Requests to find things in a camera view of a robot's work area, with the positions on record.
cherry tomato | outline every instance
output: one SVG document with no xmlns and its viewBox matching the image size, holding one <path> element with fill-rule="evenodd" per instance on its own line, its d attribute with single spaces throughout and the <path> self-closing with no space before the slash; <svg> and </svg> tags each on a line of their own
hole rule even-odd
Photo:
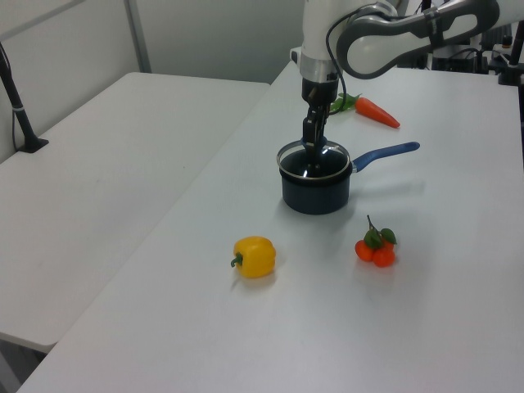
<svg viewBox="0 0 524 393">
<path fill-rule="evenodd" d="M 393 250 L 395 248 L 395 245 L 393 243 L 389 243 L 384 237 L 382 238 L 382 246 L 387 250 Z"/>
<path fill-rule="evenodd" d="M 357 244 L 355 244 L 355 252 L 359 258 L 365 262 L 371 262 L 375 254 L 375 250 L 368 246 L 364 240 L 359 240 Z"/>
<path fill-rule="evenodd" d="M 373 262 L 379 268 L 386 268 L 395 262 L 395 252 L 387 248 L 380 248 L 373 254 Z"/>
</svg>

cable clip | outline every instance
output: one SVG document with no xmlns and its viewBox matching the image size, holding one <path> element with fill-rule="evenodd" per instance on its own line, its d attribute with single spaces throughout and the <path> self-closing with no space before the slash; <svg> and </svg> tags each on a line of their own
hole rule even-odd
<svg viewBox="0 0 524 393">
<path fill-rule="evenodd" d="M 424 17 L 426 18 L 427 36 L 432 47 L 443 47 L 444 36 L 442 35 L 442 19 L 436 7 L 425 10 Z"/>
</svg>

pot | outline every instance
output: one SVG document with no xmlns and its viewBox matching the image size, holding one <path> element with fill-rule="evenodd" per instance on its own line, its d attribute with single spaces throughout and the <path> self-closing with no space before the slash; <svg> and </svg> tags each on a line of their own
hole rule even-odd
<svg viewBox="0 0 524 393">
<path fill-rule="evenodd" d="M 293 209 L 307 215 L 325 215 L 344 206 L 350 195 L 350 176 L 384 157 L 415 151 L 417 142 L 369 151 L 351 161 L 341 145 L 325 141 L 310 162 L 302 141 L 287 144 L 277 154 L 282 176 L 282 198 Z"/>
</svg>

wall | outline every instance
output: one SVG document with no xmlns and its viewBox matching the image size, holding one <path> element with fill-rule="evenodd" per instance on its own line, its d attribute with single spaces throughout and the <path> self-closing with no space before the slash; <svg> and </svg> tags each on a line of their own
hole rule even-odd
<svg viewBox="0 0 524 393">
<path fill-rule="evenodd" d="M 138 70 L 123 0 L 86 0 L 2 45 L 37 135 Z M 13 152 L 11 104 L 0 84 L 0 162 Z"/>
<path fill-rule="evenodd" d="M 304 0 L 132 3 L 154 73 L 272 83 L 302 44 Z"/>
</svg>

blue pot handle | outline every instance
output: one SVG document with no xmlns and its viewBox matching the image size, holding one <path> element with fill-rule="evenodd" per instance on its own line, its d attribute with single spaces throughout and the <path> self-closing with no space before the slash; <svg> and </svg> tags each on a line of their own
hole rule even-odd
<svg viewBox="0 0 524 393">
<path fill-rule="evenodd" d="M 360 172 L 370 163 L 379 158 L 396 156 L 397 154 L 407 153 L 409 151 L 415 151 L 420 147 L 418 142 L 408 142 L 401 145 L 384 147 L 383 149 L 377 149 L 361 155 L 359 158 L 353 161 L 353 172 Z"/>
</svg>

